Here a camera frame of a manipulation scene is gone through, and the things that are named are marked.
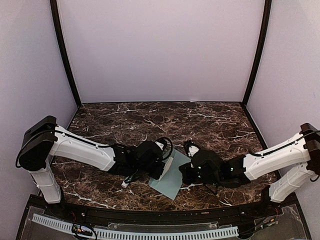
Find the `beige ornate letter paper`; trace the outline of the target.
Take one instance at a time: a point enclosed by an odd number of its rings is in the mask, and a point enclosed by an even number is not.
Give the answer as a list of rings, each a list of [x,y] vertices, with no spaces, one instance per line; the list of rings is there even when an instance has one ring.
[[[171,167],[171,164],[173,162],[174,158],[172,156],[170,156],[167,161],[165,162],[165,165],[164,165],[164,168],[163,168],[163,172],[162,174],[160,175],[159,177],[159,181],[165,176],[165,174],[168,172],[168,170],[170,169]]]

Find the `teal green envelope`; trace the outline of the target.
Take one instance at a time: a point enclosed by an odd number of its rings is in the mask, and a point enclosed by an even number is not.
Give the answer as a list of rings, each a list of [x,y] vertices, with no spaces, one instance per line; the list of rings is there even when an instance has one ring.
[[[179,166],[189,163],[191,159],[175,149],[170,158],[173,158],[173,160],[165,175],[160,180],[150,178],[148,185],[162,195],[174,200],[183,184],[183,175],[179,171]]]

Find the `green white glue stick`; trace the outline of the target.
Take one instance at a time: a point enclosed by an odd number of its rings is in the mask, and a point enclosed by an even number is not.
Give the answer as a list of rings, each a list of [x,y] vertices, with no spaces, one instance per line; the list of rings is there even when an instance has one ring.
[[[126,188],[128,187],[128,185],[132,182],[132,178],[133,178],[133,176],[128,176],[128,177],[126,177],[126,178],[123,180],[123,182],[122,182],[122,184],[121,184],[121,187],[124,188],[124,189],[126,189]]]

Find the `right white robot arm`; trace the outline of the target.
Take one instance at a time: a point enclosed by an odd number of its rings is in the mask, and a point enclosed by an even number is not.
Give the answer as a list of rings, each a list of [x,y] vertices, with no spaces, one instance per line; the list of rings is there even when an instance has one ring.
[[[202,183],[233,189],[290,166],[285,175],[262,191],[264,199],[255,205],[260,217],[266,217],[275,203],[283,202],[305,182],[320,177],[320,131],[309,123],[302,124],[300,132],[280,144],[227,161],[190,140],[184,148],[191,157],[190,162],[179,166],[186,185]]]

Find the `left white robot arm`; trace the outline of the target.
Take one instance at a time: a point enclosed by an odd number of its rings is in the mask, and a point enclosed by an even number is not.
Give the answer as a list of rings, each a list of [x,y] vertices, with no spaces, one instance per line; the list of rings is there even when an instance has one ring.
[[[167,137],[145,140],[137,146],[101,144],[66,130],[57,124],[56,117],[48,115],[25,132],[15,166],[28,171],[51,210],[67,218],[71,208],[63,201],[63,191],[50,167],[54,156],[124,176],[121,185],[126,188],[143,174],[159,180],[172,152],[173,144]]]

